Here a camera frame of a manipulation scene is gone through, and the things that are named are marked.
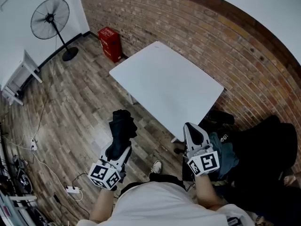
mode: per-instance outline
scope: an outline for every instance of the brick wall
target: brick wall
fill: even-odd
[[[216,79],[225,90],[215,106],[233,114],[238,128],[276,114],[301,142],[300,65],[249,15],[220,9],[221,0],[81,1],[91,32],[118,31],[127,56],[158,40]],[[294,170],[301,171],[300,143]]]

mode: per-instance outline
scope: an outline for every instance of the sneaker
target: sneaker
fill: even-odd
[[[153,173],[160,174],[161,171],[162,171],[162,161],[157,160],[151,168],[151,173],[153,172]]]

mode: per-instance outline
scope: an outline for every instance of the wooden floor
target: wooden floor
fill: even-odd
[[[83,172],[89,172],[101,149],[111,142],[108,122],[112,112],[127,109],[138,127],[137,137],[132,140],[133,152],[127,163],[127,176],[120,189],[130,182],[147,181],[151,166],[157,159],[164,162],[163,172],[181,178],[182,156],[173,152],[172,135],[155,120],[140,104],[131,105],[122,87],[109,75],[115,64],[105,57],[100,43],[89,35],[73,43],[79,54],[69,62],[62,61],[62,52],[47,63],[40,72],[43,84],[31,80],[25,90],[24,106],[13,104],[4,123],[8,138],[22,146],[30,147],[30,138],[38,128],[43,103],[55,70],[54,82],[37,135],[38,159],[46,163],[62,183],[71,185],[72,180]],[[8,154],[18,154],[32,161],[30,150],[6,143]],[[88,218],[87,213],[68,198],[62,186],[45,165],[36,159],[30,166],[29,176],[39,209],[60,225],[60,205],[53,198],[56,193],[61,203],[77,218],[62,208],[62,223],[75,225],[78,219]],[[100,189],[86,175],[74,183],[83,192],[79,205],[90,211]]]

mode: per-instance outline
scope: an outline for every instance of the person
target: person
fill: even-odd
[[[161,175],[156,161],[147,183],[127,185],[113,210],[114,191],[102,189],[89,220],[77,226],[253,226],[248,214],[217,196],[208,175],[195,177],[195,204],[182,181]]]

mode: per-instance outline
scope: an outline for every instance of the white cable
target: white cable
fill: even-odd
[[[15,146],[18,146],[18,147],[20,147],[20,148],[23,148],[23,149],[25,149],[25,150],[31,150],[31,148],[26,148],[26,147],[20,146],[20,145],[22,144],[22,142],[23,142],[25,136],[26,136],[26,135],[23,135],[22,141],[20,142],[20,144],[15,144],[15,143],[9,141],[9,139],[8,139],[7,137],[5,137],[5,136],[2,136],[2,137],[4,137],[4,138],[8,141],[8,143],[11,143],[11,144],[13,144],[13,145],[15,145]]]
[[[32,151],[32,154],[33,154],[33,156],[38,160],[39,163],[44,164],[46,167],[48,167],[48,169],[49,169],[49,170],[57,177],[57,180],[58,180],[59,183],[61,184],[61,186],[62,186],[62,188],[64,189],[64,191],[67,193],[67,191],[66,191],[65,187],[62,185],[60,179],[59,179],[58,176],[51,170],[51,168],[50,168],[47,164],[41,162],[41,161],[38,159],[38,157],[36,156],[36,154],[33,153],[33,151]],[[72,198],[72,197],[69,195],[69,193],[67,193],[67,195],[68,195],[72,200],[79,202],[79,201],[81,201],[81,200],[83,199],[83,197],[84,197],[83,192],[82,192],[81,190],[80,190],[80,192],[81,192],[81,199],[79,199],[79,200],[76,200],[76,199]]]

